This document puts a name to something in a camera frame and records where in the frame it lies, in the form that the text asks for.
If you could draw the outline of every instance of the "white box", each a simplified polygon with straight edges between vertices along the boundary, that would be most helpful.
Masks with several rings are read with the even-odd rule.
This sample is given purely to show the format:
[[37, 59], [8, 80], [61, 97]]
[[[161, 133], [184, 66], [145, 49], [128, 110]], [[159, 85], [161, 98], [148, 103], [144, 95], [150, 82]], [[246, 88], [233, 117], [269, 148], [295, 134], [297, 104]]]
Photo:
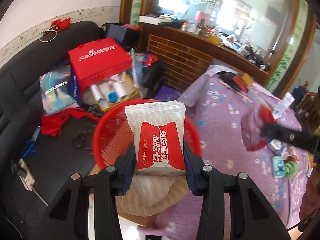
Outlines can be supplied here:
[[139, 22], [158, 25], [159, 23], [172, 22], [172, 20], [170, 17], [159, 18], [159, 17], [150, 17], [150, 16], [139, 16]]

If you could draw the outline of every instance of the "paper roll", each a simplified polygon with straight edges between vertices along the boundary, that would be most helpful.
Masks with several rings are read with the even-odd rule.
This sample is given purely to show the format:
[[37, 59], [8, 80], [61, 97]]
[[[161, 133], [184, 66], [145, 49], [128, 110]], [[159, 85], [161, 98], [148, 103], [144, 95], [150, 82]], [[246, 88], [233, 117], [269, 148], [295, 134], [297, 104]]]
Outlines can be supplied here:
[[105, 100], [105, 98], [103, 97], [100, 89], [98, 88], [97, 85], [92, 85], [90, 86], [91, 88], [91, 92], [92, 92], [92, 95], [94, 97], [94, 99], [100, 104], [102, 105], [104, 108], [108, 108], [109, 105], [107, 103], [107, 101]]
[[126, 91], [126, 86], [124, 82], [113, 82], [112, 86], [118, 95], [119, 101], [123, 101], [128, 98], [128, 93]]

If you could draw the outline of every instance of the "white wall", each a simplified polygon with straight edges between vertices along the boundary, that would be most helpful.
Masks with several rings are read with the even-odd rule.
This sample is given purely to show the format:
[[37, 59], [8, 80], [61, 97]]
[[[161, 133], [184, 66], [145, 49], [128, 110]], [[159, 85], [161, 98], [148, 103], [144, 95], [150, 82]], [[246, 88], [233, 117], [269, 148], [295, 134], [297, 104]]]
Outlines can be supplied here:
[[121, 0], [14, 0], [0, 21], [0, 48], [20, 33], [56, 16], [120, 3]]

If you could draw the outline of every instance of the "bed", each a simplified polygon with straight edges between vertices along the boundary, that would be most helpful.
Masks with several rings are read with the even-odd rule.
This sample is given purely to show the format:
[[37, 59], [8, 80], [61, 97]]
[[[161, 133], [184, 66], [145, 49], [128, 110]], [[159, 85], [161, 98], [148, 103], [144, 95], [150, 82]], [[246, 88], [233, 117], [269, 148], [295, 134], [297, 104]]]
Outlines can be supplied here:
[[[300, 164], [295, 177], [274, 179], [271, 163], [274, 154], [267, 147], [256, 152], [247, 152], [241, 137], [241, 115], [252, 105], [260, 103], [250, 91], [247, 97], [252, 103], [224, 86], [217, 75], [219, 71], [236, 73], [227, 67], [211, 65], [178, 99], [186, 105], [187, 112], [197, 126], [204, 163], [231, 175], [246, 172], [269, 200], [286, 228], [290, 228], [300, 221], [299, 210], [307, 182], [307, 153], [297, 150]], [[278, 98], [256, 83], [252, 89], [269, 104], [279, 102]], [[278, 119], [278, 123], [301, 130], [290, 109]], [[176, 205], [158, 214], [153, 228], [140, 230], [151, 235], [165, 235], [171, 239], [194, 240], [201, 206], [202, 197], [194, 197], [190, 193]], [[224, 239], [230, 238], [229, 209], [226, 195]]]

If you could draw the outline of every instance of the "person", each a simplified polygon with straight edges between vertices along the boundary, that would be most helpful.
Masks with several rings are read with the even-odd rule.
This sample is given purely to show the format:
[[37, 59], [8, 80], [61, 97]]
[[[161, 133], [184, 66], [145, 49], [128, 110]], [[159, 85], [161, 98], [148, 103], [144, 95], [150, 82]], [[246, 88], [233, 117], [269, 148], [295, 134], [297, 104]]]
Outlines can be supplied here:
[[299, 86], [297, 88], [295, 88], [292, 91], [292, 96], [295, 99], [294, 102], [291, 104], [291, 108], [295, 111], [297, 109], [297, 105], [301, 103], [301, 101], [304, 98], [304, 95], [306, 94], [306, 92], [308, 91], [308, 86], [309, 86], [309, 82], [306, 81], [304, 83], [304, 85]]

